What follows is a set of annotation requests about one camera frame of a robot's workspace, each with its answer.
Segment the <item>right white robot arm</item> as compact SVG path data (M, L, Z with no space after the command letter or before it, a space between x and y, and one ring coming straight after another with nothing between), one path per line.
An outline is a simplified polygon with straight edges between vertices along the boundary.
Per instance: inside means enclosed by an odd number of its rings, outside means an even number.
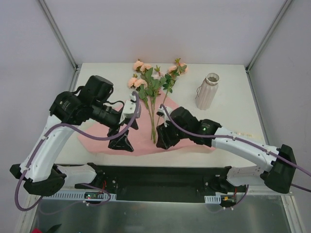
M293 149L283 144L281 147L253 142L228 130L210 119L198 120L184 107L174 110L161 105L156 113L164 119L157 126L156 146L169 149L182 139L189 139L197 145L228 151L254 166L229 166L225 176L219 179L219 187L230 191L235 186L264 184L271 190L287 194L290 191L296 170Z

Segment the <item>pink paper wrapping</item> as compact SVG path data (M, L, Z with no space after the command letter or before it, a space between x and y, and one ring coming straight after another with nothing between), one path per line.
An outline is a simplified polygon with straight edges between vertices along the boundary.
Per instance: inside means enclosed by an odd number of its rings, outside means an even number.
M187 97L178 97L175 95L168 96L164 102L165 106L175 109L182 106L192 112L194 116L198 119L202 119L201 114L206 113L206 111L201 111L196 107L194 95ZM86 149L88 152L96 154L103 153L108 155L129 155L129 156L142 156L147 154L155 154L165 152L164 149L157 148L156 145L151 141L151 120L148 110L145 105L142 104L142 110L140 118L137 119L139 126L138 130L130 129L128 139L134 148L133 152L123 151L123 150L113 150L108 148L108 141L97 141L87 138L81 134L77 134L76 138L78 142ZM197 145L189 139L182 139L177 145L168 149L168 151L173 150L189 150L198 153L212 153L216 149L209 148L203 145Z

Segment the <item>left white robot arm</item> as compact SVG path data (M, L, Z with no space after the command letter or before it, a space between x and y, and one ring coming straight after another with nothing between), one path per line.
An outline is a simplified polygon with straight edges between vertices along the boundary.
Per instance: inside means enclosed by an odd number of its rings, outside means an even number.
M113 84L98 76L91 76L84 86L57 95L49 109L49 116L31 154L21 164L12 165L10 172L24 189L32 195L52 196L62 187L74 187L87 183L97 189L103 183L99 169L94 164L82 166L58 166L55 161L67 140L78 132L98 141L108 141L108 148L133 152L128 140L129 128L138 129L141 106L137 92L117 111L108 98L113 93ZM82 123L92 119L108 127L107 137L89 135L78 129Z

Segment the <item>pink flowers with green leaves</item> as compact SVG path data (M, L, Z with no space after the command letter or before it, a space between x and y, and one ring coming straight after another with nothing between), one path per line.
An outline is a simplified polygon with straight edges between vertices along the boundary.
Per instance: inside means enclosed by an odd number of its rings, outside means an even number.
M161 95L160 90L165 91L164 98L173 92L173 86L177 78L188 71L188 65L176 58L174 65L169 67L167 72L163 73L161 67L144 63L137 59L133 64L133 76L129 79L127 86L138 91L139 98L143 101L151 121L151 141L156 142L156 99Z

